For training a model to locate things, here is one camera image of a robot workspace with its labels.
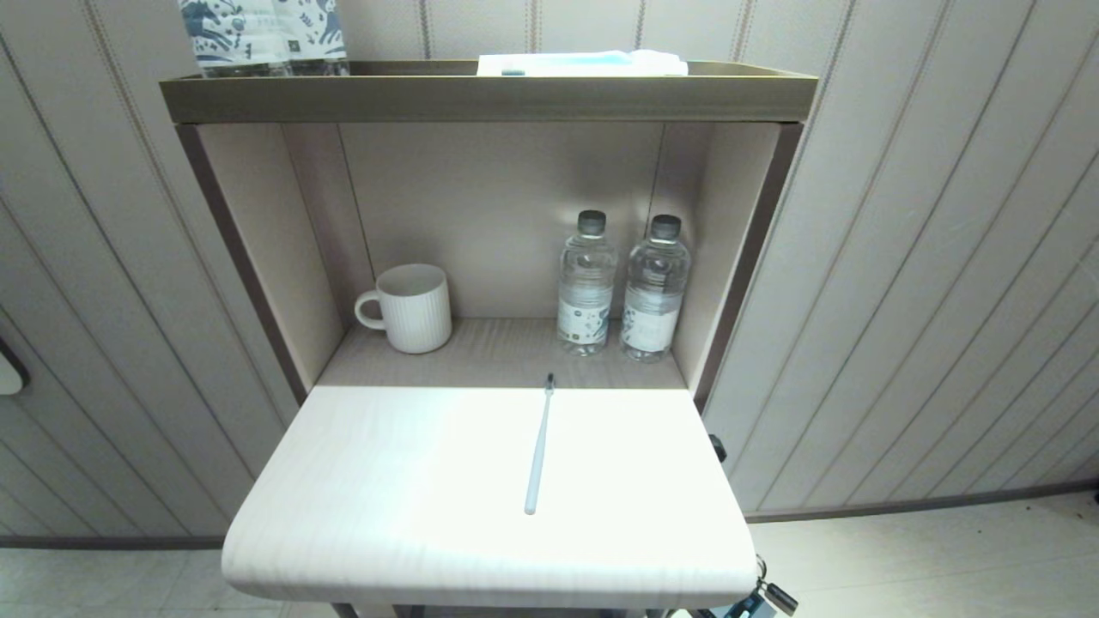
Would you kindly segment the clear water bottle grey cap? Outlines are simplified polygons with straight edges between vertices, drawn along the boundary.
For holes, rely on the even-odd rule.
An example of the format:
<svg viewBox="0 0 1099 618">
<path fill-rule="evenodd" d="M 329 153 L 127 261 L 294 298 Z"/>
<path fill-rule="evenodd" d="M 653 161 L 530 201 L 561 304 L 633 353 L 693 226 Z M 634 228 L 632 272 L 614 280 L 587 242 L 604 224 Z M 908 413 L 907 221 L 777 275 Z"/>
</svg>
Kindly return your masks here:
<svg viewBox="0 0 1099 618">
<path fill-rule="evenodd" d="M 656 363 L 670 352 L 691 267 L 680 234 L 679 216 L 654 216 L 647 236 L 629 252 L 621 344 L 633 361 Z"/>
<path fill-rule="evenodd" d="M 607 216 L 584 210 L 576 233 L 562 249 L 557 335 L 562 347 L 581 357 L 606 347 L 615 293 L 619 251 L 607 240 Z"/>
</svg>

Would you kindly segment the white ribbed mug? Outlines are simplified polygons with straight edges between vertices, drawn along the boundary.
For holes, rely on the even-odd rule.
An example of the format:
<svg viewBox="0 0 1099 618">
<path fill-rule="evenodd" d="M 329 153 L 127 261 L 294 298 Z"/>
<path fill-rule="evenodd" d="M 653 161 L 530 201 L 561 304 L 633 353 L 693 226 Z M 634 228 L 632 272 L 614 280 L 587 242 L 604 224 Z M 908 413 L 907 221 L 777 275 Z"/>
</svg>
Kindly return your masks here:
<svg viewBox="0 0 1099 618">
<path fill-rule="evenodd" d="M 384 332 L 400 353 L 428 354 L 444 347 L 452 334 L 445 271 L 429 264 L 385 271 L 374 289 L 356 299 L 354 316 L 360 325 Z"/>
</svg>

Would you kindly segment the grey toothbrush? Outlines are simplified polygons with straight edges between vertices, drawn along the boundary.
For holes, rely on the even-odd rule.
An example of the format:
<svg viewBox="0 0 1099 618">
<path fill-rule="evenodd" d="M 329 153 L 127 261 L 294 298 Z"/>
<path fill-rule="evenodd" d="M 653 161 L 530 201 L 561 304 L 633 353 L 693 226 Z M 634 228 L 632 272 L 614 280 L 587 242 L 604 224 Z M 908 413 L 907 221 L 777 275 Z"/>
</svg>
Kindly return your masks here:
<svg viewBox="0 0 1099 618">
<path fill-rule="evenodd" d="M 555 394 L 556 379 L 553 373 L 546 377 L 544 387 L 544 404 L 541 418 L 539 418 L 539 432 L 535 439 L 535 446 L 532 453 L 532 463 L 528 476 L 528 489 L 525 493 L 525 515 L 533 516 L 537 512 L 539 489 L 541 488 L 542 470 L 544 470 L 544 457 L 547 441 L 547 426 L 550 424 L 550 408 Z"/>
</svg>

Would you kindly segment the beige wooden shelf unit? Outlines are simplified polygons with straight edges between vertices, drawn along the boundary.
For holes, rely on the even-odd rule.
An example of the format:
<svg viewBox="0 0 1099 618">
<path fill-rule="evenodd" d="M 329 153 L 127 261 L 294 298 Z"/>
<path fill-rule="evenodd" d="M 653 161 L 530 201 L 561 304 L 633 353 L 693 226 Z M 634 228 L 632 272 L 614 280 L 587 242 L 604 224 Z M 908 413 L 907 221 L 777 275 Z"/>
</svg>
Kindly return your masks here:
<svg viewBox="0 0 1099 618">
<path fill-rule="evenodd" d="M 756 550 L 709 434 L 732 406 L 726 353 L 819 82 L 723 62 L 476 70 L 358 62 L 349 76 L 160 82 L 299 406 L 227 529 L 225 580 L 360 618 L 741 602 Z M 691 269 L 656 363 L 621 351 L 624 271 L 604 352 L 560 345 L 558 260 L 586 209 L 604 211 L 622 263 L 654 216 L 682 219 Z M 354 316 L 404 264 L 448 279 L 452 334 L 428 354 Z"/>
</svg>

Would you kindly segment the white blue packet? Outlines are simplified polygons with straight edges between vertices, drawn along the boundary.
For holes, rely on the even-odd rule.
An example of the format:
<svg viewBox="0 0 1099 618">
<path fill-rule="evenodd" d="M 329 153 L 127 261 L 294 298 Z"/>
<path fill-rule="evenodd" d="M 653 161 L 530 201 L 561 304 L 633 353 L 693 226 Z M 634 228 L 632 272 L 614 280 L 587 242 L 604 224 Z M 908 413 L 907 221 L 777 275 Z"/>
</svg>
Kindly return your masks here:
<svg viewBox="0 0 1099 618">
<path fill-rule="evenodd" d="M 632 77 L 687 76 L 689 64 L 671 52 L 653 49 L 600 52 L 530 52 L 484 54 L 478 77 Z"/>
</svg>

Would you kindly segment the water bottle blue patterned label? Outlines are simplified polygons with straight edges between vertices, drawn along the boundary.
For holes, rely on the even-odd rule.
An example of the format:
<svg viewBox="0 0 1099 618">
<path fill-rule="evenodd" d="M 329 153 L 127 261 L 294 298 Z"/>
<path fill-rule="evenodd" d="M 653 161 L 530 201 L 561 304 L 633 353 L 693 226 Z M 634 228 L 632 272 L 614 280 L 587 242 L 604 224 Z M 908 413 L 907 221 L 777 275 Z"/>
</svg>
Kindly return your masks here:
<svg viewBox="0 0 1099 618">
<path fill-rule="evenodd" d="M 349 60 L 337 0 L 271 0 L 295 76 L 346 76 Z"/>
</svg>

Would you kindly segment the floral pouches on top shelf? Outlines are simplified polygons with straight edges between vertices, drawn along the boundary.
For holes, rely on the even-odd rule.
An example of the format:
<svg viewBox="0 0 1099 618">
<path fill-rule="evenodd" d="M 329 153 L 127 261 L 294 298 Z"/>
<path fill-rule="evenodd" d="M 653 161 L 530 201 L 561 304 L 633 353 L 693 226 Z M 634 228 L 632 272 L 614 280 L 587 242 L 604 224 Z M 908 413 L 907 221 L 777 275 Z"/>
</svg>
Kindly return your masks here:
<svg viewBox="0 0 1099 618">
<path fill-rule="evenodd" d="M 203 77 L 291 75 L 271 0 L 178 0 L 178 10 Z"/>
</svg>

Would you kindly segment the white wall fixture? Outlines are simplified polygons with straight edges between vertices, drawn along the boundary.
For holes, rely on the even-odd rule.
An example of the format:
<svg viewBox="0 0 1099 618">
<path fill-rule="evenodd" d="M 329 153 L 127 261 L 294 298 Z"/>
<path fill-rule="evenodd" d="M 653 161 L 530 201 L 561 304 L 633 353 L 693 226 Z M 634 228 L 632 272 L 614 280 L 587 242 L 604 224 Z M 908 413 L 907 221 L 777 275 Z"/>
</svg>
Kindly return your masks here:
<svg viewBox="0 0 1099 618">
<path fill-rule="evenodd" d="M 30 386 L 30 372 L 12 347 L 0 339 L 0 397 L 13 396 Z"/>
</svg>

